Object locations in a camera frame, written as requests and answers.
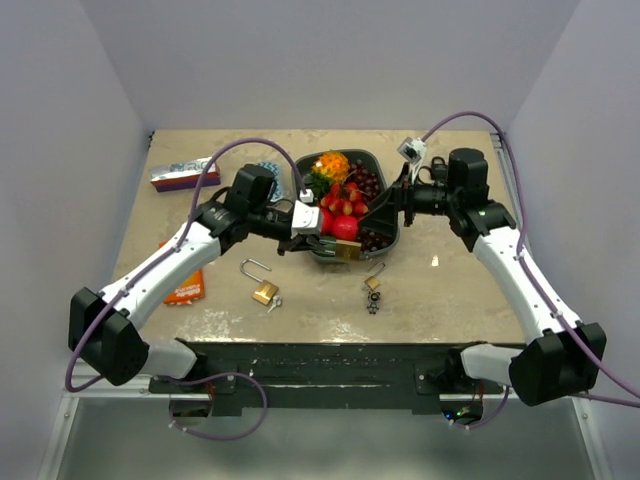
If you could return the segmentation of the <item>black Kaijing padlock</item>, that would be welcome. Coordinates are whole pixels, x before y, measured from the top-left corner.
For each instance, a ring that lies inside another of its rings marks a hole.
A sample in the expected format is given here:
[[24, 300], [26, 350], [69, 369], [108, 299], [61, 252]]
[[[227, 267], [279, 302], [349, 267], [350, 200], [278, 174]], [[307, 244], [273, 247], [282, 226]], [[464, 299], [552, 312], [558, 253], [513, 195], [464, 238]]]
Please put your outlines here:
[[448, 165], [443, 157], [434, 156], [430, 164], [430, 176], [433, 181], [444, 182], [448, 175]]

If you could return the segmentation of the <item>large brass padlock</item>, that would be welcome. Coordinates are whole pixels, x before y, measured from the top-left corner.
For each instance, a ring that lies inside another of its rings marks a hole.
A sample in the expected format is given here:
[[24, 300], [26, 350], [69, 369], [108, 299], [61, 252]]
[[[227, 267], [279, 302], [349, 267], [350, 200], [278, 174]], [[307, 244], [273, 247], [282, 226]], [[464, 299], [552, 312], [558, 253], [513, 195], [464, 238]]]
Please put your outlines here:
[[359, 261], [361, 257], [361, 244], [359, 242], [322, 239], [320, 241], [321, 252], [336, 261]]

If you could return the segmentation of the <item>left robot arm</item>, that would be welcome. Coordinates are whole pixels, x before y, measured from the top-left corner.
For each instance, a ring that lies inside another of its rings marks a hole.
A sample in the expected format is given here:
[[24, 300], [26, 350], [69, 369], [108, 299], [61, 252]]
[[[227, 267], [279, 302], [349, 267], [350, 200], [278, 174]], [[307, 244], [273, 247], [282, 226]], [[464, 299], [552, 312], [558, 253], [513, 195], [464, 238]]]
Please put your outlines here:
[[170, 377], [185, 392], [200, 390], [207, 368], [185, 342], [150, 344], [142, 327], [189, 276], [224, 255], [249, 235], [278, 244], [278, 252], [308, 250], [318, 240], [322, 212], [306, 198], [283, 212], [270, 203], [275, 176], [254, 164], [243, 166], [231, 186], [198, 205], [194, 213], [149, 258], [97, 292], [77, 291], [70, 301], [68, 347], [114, 386], [134, 377]]

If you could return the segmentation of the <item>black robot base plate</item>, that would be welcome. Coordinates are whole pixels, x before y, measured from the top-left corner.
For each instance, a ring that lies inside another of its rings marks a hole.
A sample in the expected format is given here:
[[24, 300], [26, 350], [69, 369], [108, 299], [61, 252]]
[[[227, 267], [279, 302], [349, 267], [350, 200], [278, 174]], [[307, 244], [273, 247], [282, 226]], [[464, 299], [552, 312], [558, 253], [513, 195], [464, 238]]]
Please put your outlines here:
[[213, 395], [213, 415], [244, 408], [408, 410], [438, 414], [451, 395], [455, 408], [480, 410], [480, 393], [499, 394], [487, 380], [453, 372], [451, 344], [191, 343], [198, 356], [185, 385], [161, 377], [153, 394]]

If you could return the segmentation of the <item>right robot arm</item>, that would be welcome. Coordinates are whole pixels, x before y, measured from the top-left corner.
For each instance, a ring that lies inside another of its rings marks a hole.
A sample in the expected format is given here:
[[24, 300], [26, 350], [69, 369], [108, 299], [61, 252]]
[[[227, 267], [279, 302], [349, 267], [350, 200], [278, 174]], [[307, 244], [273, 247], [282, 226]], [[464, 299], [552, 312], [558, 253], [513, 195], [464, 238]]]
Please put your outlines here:
[[492, 275], [515, 312], [525, 346], [472, 342], [454, 348], [445, 368], [448, 386], [469, 392], [480, 380], [515, 390], [536, 406], [592, 389], [606, 334], [586, 324], [553, 290], [520, 244], [520, 231], [504, 205], [489, 197], [488, 163], [473, 148], [457, 148], [448, 160], [432, 162], [431, 182], [419, 171], [425, 144], [407, 139], [399, 148], [405, 163], [399, 177], [370, 206], [361, 225], [380, 234], [409, 226], [418, 214], [444, 216], [451, 231]]

